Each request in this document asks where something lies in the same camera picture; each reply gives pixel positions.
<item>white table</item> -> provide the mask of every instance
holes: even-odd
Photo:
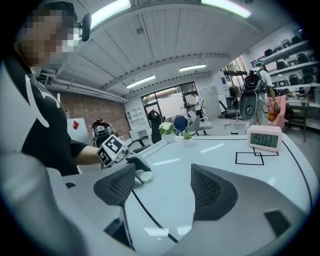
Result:
[[[160,256],[192,228],[195,196],[190,186],[191,164],[215,167],[268,183],[306,214],[316,202],[319,183],[314,170],[286,134],[278,154],[255,149],[262,157],[255,156],[253,148],[247,146],[246,135],[196,136],[194,139],[196,143],[192,148],[184,147],[182,137],[177,136],[175,143],[159,141],[140,153],[151,167],[154,181],[135,188],[125,204],[137,253]]]

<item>hand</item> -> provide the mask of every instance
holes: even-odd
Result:
[[[273,109],[274,109],[275,111],[279,111],[278,102],[276,102],[276,103],[273,104]]]

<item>flower pot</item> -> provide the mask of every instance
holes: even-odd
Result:
[[[170,134],[162,134],[161,137],[165,142],[168,143],[173,143],[176,141],[176,135],[174,133],[170,133]]]
[[[195,145],[195,140],[193,137],[191,139],[183,139],[182,143],[186,148],[191,148]]]

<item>ceiling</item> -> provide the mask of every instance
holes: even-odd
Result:
[[[252,12],[245,19],[197,0],[130,0],[132,7],[91,30],[68,62],[51,65],[56,77],[129,97],[168,81],[216,73],[291,21],[273,1],[235,0]],[[78,15],[93,14],[113,0],[68,0]],[[179,68],[206,64],[179,72]],[[141,79],[155,79],[127,89]]]

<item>black and white shirt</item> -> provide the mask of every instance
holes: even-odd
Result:
[[[79,173],[74,158],[86,146],[70,138],[60,103],[12,48],[0,66],[0,152],[23,152],[66,176]]]

